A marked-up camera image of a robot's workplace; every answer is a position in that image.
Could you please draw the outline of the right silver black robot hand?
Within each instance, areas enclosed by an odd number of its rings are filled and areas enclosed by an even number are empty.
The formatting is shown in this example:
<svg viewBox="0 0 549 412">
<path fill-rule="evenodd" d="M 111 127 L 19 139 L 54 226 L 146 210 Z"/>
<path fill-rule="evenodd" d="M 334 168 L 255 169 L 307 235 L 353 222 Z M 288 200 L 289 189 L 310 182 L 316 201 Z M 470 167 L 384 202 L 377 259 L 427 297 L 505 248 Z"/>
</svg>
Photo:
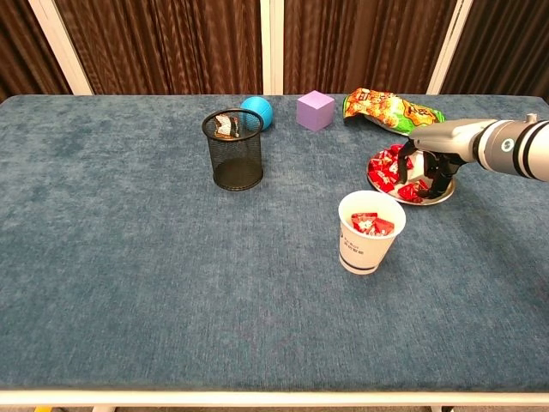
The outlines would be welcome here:
<svg viewBox="0 0 549 412">
<path fill-rule="evenodd" d="M 492 119 L 465 118 L 414 129 L 398 153 L 397 182 L 407 182 L 407 159 L 421 150 L 431 155 L 431 159 L 424 163 L 424 174 L 429 175 L 431 186 L 428 190 L 419 191 L 419 196 L 427 199 L 440 197 L 458 169 L 474 162 L 474 138 L 491 123 Z"/>
</svg>

